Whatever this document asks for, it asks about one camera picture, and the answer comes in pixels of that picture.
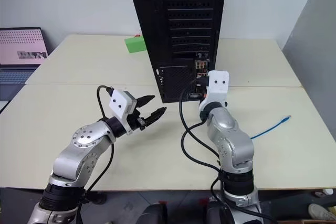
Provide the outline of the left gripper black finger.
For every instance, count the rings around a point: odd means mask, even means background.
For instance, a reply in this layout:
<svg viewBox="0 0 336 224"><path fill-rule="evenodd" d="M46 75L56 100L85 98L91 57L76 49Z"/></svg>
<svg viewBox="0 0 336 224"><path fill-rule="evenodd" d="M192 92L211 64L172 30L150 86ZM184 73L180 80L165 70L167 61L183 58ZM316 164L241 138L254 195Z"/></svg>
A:
<svg viewBox="0 0 336 224"><path fill-rule="evenodd" d="M145 95L136 99L136 108L141 108L155 98L155 95Z"/></svg>
<svg viewBox="0 0 336 224"><path fill-rule="evenodd" d="M161 107L161 108L158 108L156 111L152 112L149 117L144 119L145 127L148 127L149 125L156 122L165 113L166 109L167 107Z"/></svg>

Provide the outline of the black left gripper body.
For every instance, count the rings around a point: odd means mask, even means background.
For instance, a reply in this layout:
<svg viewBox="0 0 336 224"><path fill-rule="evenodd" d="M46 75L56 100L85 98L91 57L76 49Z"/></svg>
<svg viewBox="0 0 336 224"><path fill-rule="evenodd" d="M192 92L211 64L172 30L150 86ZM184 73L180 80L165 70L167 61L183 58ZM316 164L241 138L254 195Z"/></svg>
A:
<svg viewBox="0 0 336 224"><path fill-rule="evenodd" d="M135 131L140 129L141 131L145 129L145 121L144 118L140 117L140 112L138 108L143 107L144 104L136 105L133 112L127 116L127 122L131 128L131 130Z"/></svg>

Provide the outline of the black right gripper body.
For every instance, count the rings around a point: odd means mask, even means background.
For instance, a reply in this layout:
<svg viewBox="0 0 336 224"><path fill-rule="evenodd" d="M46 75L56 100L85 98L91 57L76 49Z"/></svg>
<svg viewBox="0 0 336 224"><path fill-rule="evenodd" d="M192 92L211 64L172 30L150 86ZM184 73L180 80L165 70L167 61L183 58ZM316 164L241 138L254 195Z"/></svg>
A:
<svg viewBox="0 0 336 224"><path fill-rule="evenodd" d="M198 76L195 81L196 93L200 96L206 95L206 87L209 84L209 76Z"/></svg>

